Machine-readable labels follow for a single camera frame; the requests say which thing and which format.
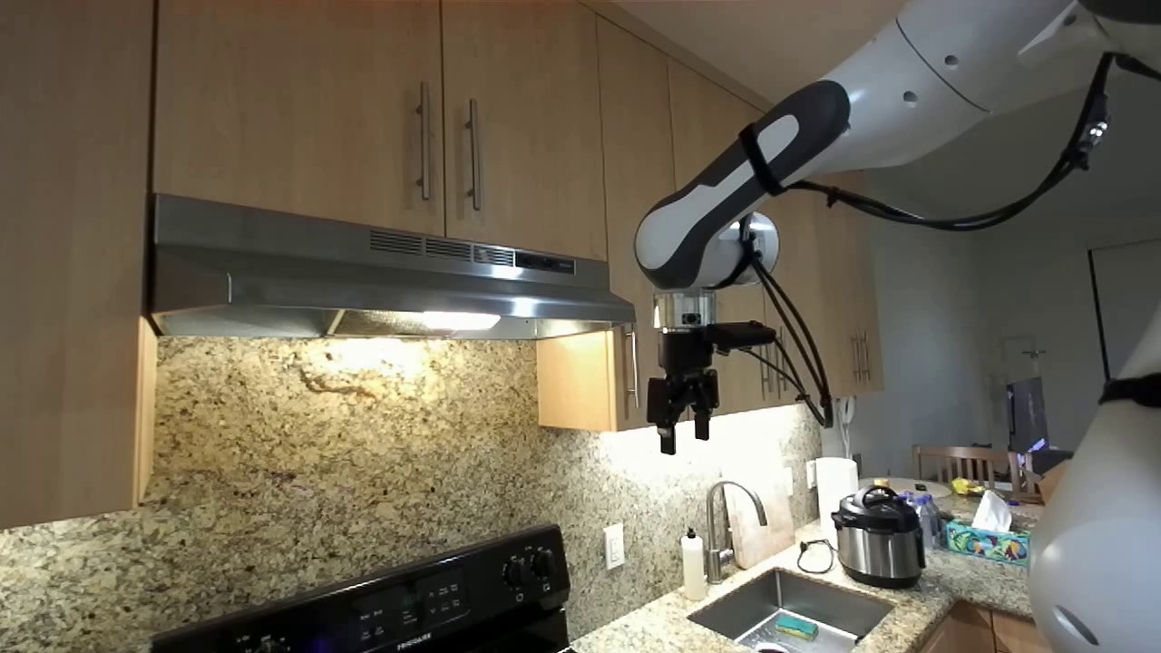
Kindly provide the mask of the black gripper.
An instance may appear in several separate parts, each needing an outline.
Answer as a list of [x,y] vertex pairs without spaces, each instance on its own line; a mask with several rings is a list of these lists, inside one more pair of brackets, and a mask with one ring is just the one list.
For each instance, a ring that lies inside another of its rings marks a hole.
[[647,417],[658,426],[659,455],[676,455],[676,420],[693,410],[693,440],[711,440],[711,410],[717,408],[717,378],[711,371],[711,340],[699,329],[669,335],[659,378],[649,381]]

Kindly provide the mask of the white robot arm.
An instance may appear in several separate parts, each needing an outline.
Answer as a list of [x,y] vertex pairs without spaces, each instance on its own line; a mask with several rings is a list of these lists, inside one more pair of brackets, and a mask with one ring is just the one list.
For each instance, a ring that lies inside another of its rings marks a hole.
[[[749,211],[839,172],[909,165],[1003,110],[1076,86],[1067,165],[1104,134],[1110,64],[1159,73],[1161,0],[909,0],[826,76],[749,124],[634,232],[659,289],[711,295],[753,270]],[[1161,653],[1161,311],[1069,459],[1032,540],[1034,624],[1055,653]]]

